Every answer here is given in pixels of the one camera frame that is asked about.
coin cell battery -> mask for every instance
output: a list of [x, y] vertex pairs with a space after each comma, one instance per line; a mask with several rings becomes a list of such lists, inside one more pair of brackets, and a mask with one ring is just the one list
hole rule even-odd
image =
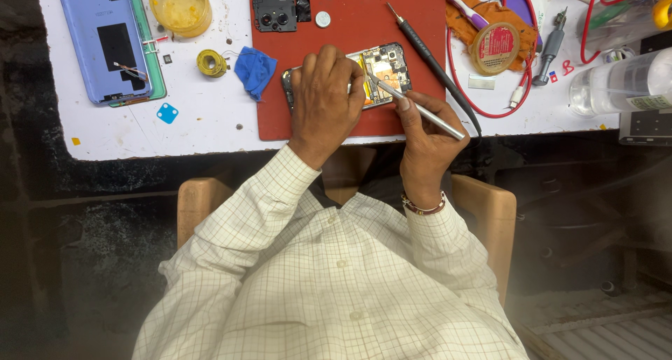
[[331, 16], [326, 11], [320, 11], [315, 15], [315, 24], [320, 28], [327, 28], [331, 24]]

workbench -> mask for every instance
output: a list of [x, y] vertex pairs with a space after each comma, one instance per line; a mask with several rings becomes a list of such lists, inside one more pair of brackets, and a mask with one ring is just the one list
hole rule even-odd
[[[240, 52], [252, 47], [249, 0], [210, 0], [213, 22], [203, 35], [175, 38], [159, 43], [159, 63], [168, 89], [164, 99], [112, 108], [96, 106], [87, 97], [79, 64], [72, 46], [70, 32], [60, 0], [40, 0], [47, 30], [47, 43], [56, 93], [58, 113], [68, 151], [78, 160], [113, 160], [135, 157], [183, 156], [232, 151], [279, 149], [286, 141], [261, 141], [257, 129], [256, 102], [244, 91], [231, 69], [221, 78], [203, 76], [196, 67], [196, 56], [203, 49]], [[598, 57], [589, 66], [580, 65], [576, 22], [587, 5], [577, 0], [552, 0], [546, 10], [542, 38], [553, 28], [553, 18], [567, 10], [565, 39], [560, 53], [551, 64], [559, 80], [544, 87], [533, 87], [529, 97], [516, 113], [502, 119], [478, 116], [483, 135], [519, 135], [530, 133], [574, 132], [615, 129], [618, 115], [584, 119], [567, 111], [568, 85], [580, 71], [602, 63]], [[381, 14], [387, 15], [384, 8]], [[153, 15], [147, 10], [148, 19]], [[362, 48], [372, 44], [362, 44]], [[504, 72], [497, 76], [495, 90], [467, 89], [468, 74], [475, 73], [468, 58], [462, 55], [464, 45], [452, 41], [458, 78], [467, 95], [482, 109], [502, 113], [511, 93], [520, 81], [520, 74]], [[170, 54], [173, 63], [165, 64], [163, 55]], [[231, 56], [231, 65], [235, 55]], [[563, 76], [562, 63], [570, 60], [575, 70]], [[458, 107], [448, 95], [447, 101]], [[163, 103], [179, 110], [172, 124], [156, 116]], [[456, 109], [465, 127], [474, 136], [468, 117]], [[403, 140], [402, 135], [388, 137], [350, 137], [345, 143], [380, 143]]]

silver pen-shaped tool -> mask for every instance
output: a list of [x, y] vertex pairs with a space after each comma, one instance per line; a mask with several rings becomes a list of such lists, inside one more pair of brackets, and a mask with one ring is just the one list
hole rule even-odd
[[[401, 98], [405, 97], [404, 94], [397, 91], [394, 87], [390, 86], [389, 84], [381, 81], [378, 77], [370, 75], [370, 74], [368, 75], [368, 77], [371, 80], [371, 82], [374, 82], [374, 84], [376, 86], [380, 87], [383, 91], [387, 92], [388, 94], [392, 95], [393, 97], [398, 98], [398, 99], [401, 99]], [[431, 121], [432, 123], [436, 124], [439, 128], [443, 129], [444, 131], [448, 132], [453, 137], [457, 138], [458, 141], [462, 141], [462, 138], [464, 138], [464, 134], [460, 133], [457, 129], [453, 128], [448, 123], [441, 120], [441, 118], [439, 116], [434, 115], [433, 113], [429, 112], [425, 107], [419, 105], [418, 103], [416, 103], [415, 106], [418, 108], [418, 111], [420, 111], [420, 115], [422, 117], [424, 117], [427, 120]]]

yellow tool handle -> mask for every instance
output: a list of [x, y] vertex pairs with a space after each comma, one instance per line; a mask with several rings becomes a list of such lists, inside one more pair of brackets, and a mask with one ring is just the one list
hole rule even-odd
[[670, 21], [669, 8], [672, 5], [672, 0], [659, 0], [651, 11], [651, 16], [656, 27], [660, 30], [672, 29], [672, 22]]

bracelet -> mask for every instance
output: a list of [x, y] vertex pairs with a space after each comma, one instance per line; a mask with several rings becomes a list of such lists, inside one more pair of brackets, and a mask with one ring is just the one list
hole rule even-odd
[[408, 197], [406, 197], [406, 191], [401, 192], [401, 201], [403, 202], [403, 205], [406, 208], [408, 208], [409, 211], [412, 211], [420, 216], [426, 216], [441, 211], [443, 209], [443, 206], [446, 205], [446, 201], [448, 200], [448, 198], [446, 197], [446, 193], [443, 192], [443, 190], [441, 190], [440, 192], [441, 192], [441, 202], [439, 203], [439, 206], [430, 210], [421, 210], [420, 208], [416, 207], [415, 204], [413, 204], [413, 202], [408, 200]]

